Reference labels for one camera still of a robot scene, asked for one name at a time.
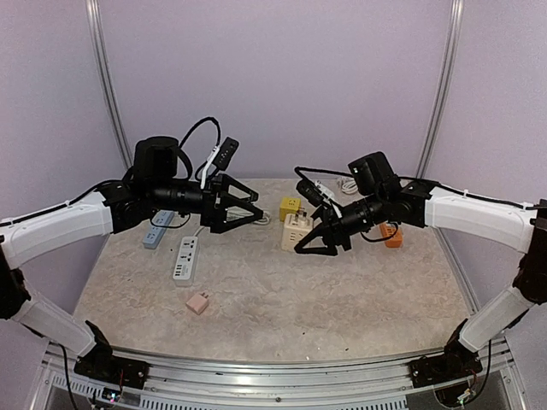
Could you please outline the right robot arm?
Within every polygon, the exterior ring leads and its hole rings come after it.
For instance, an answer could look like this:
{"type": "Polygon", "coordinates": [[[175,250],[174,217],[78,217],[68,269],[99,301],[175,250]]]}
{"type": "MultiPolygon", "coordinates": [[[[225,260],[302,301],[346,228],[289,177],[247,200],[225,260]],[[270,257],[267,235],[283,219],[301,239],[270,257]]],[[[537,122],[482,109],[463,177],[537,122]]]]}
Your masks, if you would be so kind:
{"type": "Polygon", "coordinates": [[[342,206],[308,178],[309,168],[295,167],[297,191],[315,207],[312,218],[317,223],[295,245],[296,253],[335,256],[339,249],[351,248],[352,236],[364,236],[386,222],[458,231],[522,255],[513,282],[456,327],[442,354],[409,364],[416,387],[481,372],[480,350],[546,302],[546,202],[505,201],[429,179],[400,177],[381,151],[348,168],[361,199],[342,206]]]}

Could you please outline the pink usb charger plug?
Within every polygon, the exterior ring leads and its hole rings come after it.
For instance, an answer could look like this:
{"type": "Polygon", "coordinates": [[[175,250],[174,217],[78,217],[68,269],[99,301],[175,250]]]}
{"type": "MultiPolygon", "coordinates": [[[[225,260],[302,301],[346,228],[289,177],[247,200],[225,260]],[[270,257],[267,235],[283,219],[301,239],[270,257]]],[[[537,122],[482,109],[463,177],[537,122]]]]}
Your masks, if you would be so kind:
{"type": "Polygon", "coordinates": [[[202,292],[194,294],[186,303],[186,307],[196,315],[201,315],[209,306],[209,294],[202,292]]]}

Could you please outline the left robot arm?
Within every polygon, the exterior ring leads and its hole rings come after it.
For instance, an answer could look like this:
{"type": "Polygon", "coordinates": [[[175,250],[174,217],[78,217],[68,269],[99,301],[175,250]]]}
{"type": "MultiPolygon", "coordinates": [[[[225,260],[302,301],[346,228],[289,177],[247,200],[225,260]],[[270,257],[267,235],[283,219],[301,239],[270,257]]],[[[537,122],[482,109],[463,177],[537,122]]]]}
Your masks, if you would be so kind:
{"type": "Polygon", "coordinates": [[[103,333],[80,322],[26,284],[27,262],[91,237],[105,237],[151,220],[160,210],[197,214],[221,234],[260,220],[258,194],[220,173],[201,181],[177,178],[178,164],[191,167],[179,142],[156,136],[137,143],[134,163],[121,180],[106,180],[86,193],[34,214],[1,222],[1,317],[69,349],[103,380],[119,372],[119,360],[103,333]]]}

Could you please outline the beige cube socket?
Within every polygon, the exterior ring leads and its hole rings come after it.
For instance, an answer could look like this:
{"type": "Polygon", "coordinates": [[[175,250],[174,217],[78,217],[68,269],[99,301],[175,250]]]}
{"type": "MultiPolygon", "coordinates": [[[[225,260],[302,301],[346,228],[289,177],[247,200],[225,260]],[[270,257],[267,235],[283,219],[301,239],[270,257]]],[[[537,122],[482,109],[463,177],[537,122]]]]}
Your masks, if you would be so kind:
{"type": "Polygon", "coordinates": [[[292,251],[295,246],[314,228],[314,221],[308,213],[302,208],[298,209],[294,214],[289,213],[285,217],[281,249],[284,251],[292,251]]]}

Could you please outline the orange power strip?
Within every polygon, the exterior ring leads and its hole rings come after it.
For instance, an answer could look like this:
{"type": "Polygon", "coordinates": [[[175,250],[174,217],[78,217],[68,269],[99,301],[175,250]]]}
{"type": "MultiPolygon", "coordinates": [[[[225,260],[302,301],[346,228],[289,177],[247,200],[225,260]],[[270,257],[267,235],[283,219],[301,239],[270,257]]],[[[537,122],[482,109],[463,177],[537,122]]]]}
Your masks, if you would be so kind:
{"type": "Polygon", "coordinates": [[[384,222],[379,230],[387,248],[398,249],[403,246],[403,231],[397,223],[384,222]]]}

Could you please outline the white power strip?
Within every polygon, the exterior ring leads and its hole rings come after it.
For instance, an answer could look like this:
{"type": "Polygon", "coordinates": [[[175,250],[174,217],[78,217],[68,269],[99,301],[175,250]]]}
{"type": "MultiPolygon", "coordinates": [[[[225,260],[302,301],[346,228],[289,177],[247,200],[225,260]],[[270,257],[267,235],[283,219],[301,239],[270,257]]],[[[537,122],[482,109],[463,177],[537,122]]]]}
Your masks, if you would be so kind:
{"type": "Polygon", "coordinates": [[[199,256],[198,236],[183,237],[176,257],[172,279],[179,287],[193,285],[199,256]]]}

